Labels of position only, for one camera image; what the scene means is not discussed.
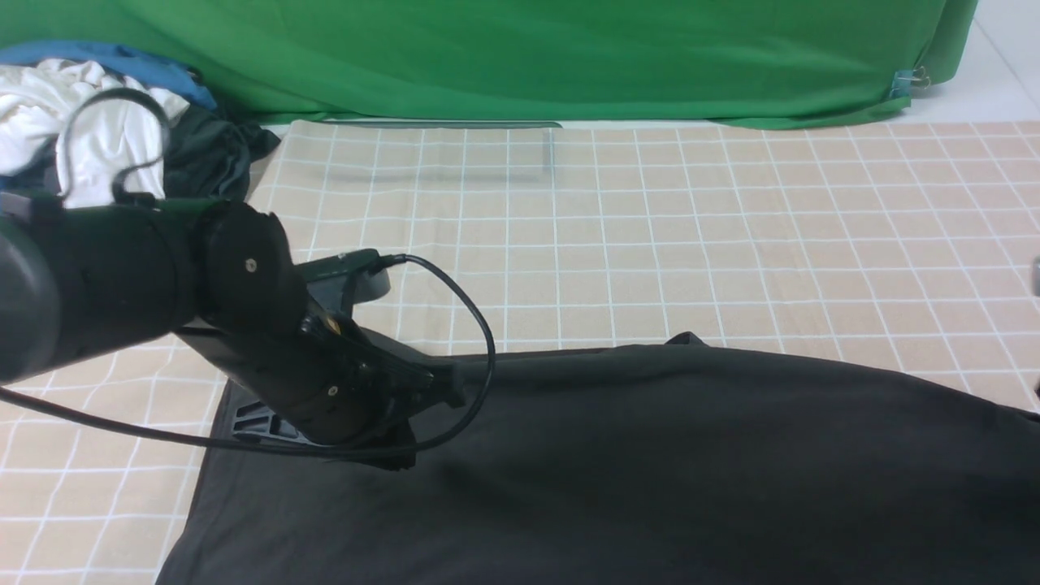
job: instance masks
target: black cable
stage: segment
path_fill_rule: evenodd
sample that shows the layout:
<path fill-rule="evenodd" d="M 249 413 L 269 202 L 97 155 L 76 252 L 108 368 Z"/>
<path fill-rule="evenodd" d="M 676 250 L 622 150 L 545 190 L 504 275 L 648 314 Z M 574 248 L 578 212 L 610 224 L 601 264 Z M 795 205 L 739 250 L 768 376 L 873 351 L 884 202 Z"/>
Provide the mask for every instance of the black cable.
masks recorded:
<path fill-rule="evenodd" d="M 477 413 L 480 411 L 480 407 L 484 406 L 485 400 L 488 398 L 488 393 L 491 390 L 491 382 L 495 375 L 495 363 L 497 361 L 495 355 L 495 338 L 491 332 L 491 327 L 488 325 L 488 321 L 480 313 L 480 309 L 476 307 L 473 300 L 469 298 L 469 295 L 462 289 L 459 284 L 452 280 L 444 271 L 437 268 L 430 260 L 420 258 L 418 256 L 412 256 L 410 254 L 398 254 L 393 256 L 384 256 L 383 265 L 381 270 L 386 270 L 387 268 L 402 264 L 405 262 L 412 262 L 418 264 L 427 271 L 430 271 L 434 276 L 441 280 L 448 288 L 454 292 L 459 300 L 462 301 L 463 305 L 469 309 L 470 314 L 476 320 L 477 325 L 480 327 L 482 333 L 484 333 L 485 341 L 488 345 L 488 372 L 484 379 L 484 386 L 480 391 L 473 399 L 473 403 L 470 405 L 466 414 L 454 424 L 447 431 L 435 436 L 434 438 L 426 439 L 408 447 L 388 447 L 379 449 L 339 449 L 335 447 L 329 448 L 310 448 L 310 447 L 283 447 L 277 444 L 256 444 L 240 442 L 237 440 L 230 439 L 218 439 L 212 437 L 204 437 L 198 435 L 186 435 L 183 433 L 173 433 L 170 431 L 162 431 L 159 429 L 151 429 L 148 427 L 141 427 L 138 425 L 131 425 L 129 423 L 121 423 L 119 421 L 112 421 L 110 418 L 104 418 L 101 416 L 95 416 L 94 414 L 88 414 L 80 410 L 75 410 L 73 408 L 68 408 L 53 402 L 48 402 L 46 400 L 41 400 L 34 397 L 23 395 L 21 392 L 16 392 L 0 386 L 0 401 L 32 410 L 34 412 L 40 412 L 41 414 L 47 414 L 50 416 L 55 416 L 57 418 L 62 418 L 70 423 L 76 423 L 86 427 L 92 427 L 95 429 L 100 429 L 102 431 L 110 431 L 114 433 L 120 433 L 124 435 L 130 435 L 137 438 L 147 438 L 154 440 L 161 440 L 165 442 L 174 442 L 179 444 L 186 444 L 190 447 L 202 447 L 205 449 L 223 449 L 228 451 L 241 451 L 248 453 L 263 453 L 267 455 L 289 455 L 294 457 L 313 457 L 320 459 L 337 459 L 342 461 L 363 461 L 370 459 L 385 459 L 391 457 L 401 457 L 408 455 L 414 455 L 420 451 L 427 451 L 436 447 L 440 447 L 445 442 L 451 440 L 452 438 L 459 436 L 466 427 L 476 417 Z"/>
<path fill-rule="evenodd" d="M 69 116 L 69 121 L 66 123 L 63 135 L 61 136 L 61 148 L 63 150 L 61 166 L 64 167 L 66 174 L 69 177 L 69 188 L 58 194 L 58 198 L 62 200 L 69 199 L 69 196 L 72 195 L 73 188 L 76 186 L 76 173 L 74 173 L 75 169 L 73 169 L 72 166 L 72 136 L 76 120 L 79 119 L 80 115 L 82 115 L 85 109 L 110 100 L 121 100 L 135 103 L 154 116 L 155 121 L 159 124 L 159 154 L 152 160 L 147 160 L 139 164 L 134 164 L 124 169 L 112 177 L 111 190 L 112 197 L 115 201 L 120 202 L 121 199 L 126 196 L 126 180 L 130 175 L 140 171 L 141 169 L 148 169 L 153 164 L 157 164 L 163 159 L 163 157 L 165 157 L 166 150 L 170 149 L 170 118 L 166 117 L 165 110 L 162 109 L 159 102 L 155 101 L 155 98 L 153 98 L 150 94 L 139 92 L 137 90 L 131 90 L 130 87 L 113 87 L 111 90 L 98 92 L 87 98 L 86 101 L 79 104 L 79 107 L 77 107 L 72 115 Z"/>

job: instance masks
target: pile of clothes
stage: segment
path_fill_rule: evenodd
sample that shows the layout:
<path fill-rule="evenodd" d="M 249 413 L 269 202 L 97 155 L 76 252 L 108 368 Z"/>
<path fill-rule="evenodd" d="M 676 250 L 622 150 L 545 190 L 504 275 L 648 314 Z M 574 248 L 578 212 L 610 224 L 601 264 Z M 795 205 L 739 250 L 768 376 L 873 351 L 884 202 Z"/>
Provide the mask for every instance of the pile of clothes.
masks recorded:
<path fill-rule="evenodd" d="M 238 119 L 190 67 L 105 43 L 44 41 L 0 49 L 0 188 L 68 193 L 67 207 L 112 202 L 112 178 L 156 158 L 159 124 L 126 101 L 92 106 L 66 129 L 72 112 L 104 90 L 146 92 L 170 118 L 171 142 L 161 163 L 128 177 L 126 187 L 157 199 L 244 199 L 250 164 L 279 138 Z M 71 132 L 72 169 L 63 160 Z"/>

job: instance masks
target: dark gray fabric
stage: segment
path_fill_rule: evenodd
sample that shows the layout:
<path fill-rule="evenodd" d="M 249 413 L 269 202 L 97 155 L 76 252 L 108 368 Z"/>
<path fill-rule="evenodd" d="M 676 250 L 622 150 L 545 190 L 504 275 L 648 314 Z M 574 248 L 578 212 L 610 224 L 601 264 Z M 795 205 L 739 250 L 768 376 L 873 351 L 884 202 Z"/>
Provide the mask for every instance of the dark gray fabric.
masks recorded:
<path fill-rule="evenodd" d="M 252 123 L 238 123 L 191 105 L 174 126 L 163 168 L 166 197 L 241 201 L 250 188 L 250 164 L 278 148 L 279 138 Z"/>
<path fill-rule="evenodd" d="M 503 359 L 408 472 L 211 452 L 159 583 L 1025 584 L 1038 551 L 1036 415 L 690 344 Z"/>
<path fill-rule="evenodd" d="M 54 163 L 54 146 L 57 138 L 52 137 L 36 151 L 34 160 L 19 171 L 14 177 L 8 177 L 0 183 L 0 187 L 9 189 L 43 190 L 46 193 L 61 193 L 58 181 L 58 169 Z"/>

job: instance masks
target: robotic arm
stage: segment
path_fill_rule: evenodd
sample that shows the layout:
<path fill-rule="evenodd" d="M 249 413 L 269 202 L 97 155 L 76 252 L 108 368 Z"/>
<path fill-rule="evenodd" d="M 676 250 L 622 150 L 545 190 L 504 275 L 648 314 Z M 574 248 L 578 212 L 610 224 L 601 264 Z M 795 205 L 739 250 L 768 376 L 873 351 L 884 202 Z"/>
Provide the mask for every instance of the robotic arm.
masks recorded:
<path fill-rule="evenodd" d="M 491 332 L 425 260 L 361 250 L 293 265 L 278 219 L 244 203 L 116 201 L 70 210 L 50 195 L 0 194 L 0 384 L 173 332 L 257 397 L 237 413 L 236 437 L 260 442 L 243 450 L 405 468 L 476 414 L 494 370 Z M 356 303 L 389 291 L 386 270 L 405 261 L 460 295 L 488 339 L 484 389 L 459 425 L 422 442 L 409 418 L 466 403 L 458 364 L 378 347 L 352 319 Z M 4 391 L 23 406 L 42 402 Z M 138 436 L 156 433 L 165 434 Z"/>

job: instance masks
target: cable connector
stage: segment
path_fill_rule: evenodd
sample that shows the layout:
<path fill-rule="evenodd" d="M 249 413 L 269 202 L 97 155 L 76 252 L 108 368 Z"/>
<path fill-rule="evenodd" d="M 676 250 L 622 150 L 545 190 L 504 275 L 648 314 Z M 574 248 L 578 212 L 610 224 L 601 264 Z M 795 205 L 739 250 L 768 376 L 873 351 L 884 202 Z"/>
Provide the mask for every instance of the cable connector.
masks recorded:
<path fill-rule="evenodd" d="M 385 271 L 393 266 L 399 266 L 408 262 L 408 254 L 387 254 L 380 256 L 380 261 L 372 268 L 372 272 Z"/>

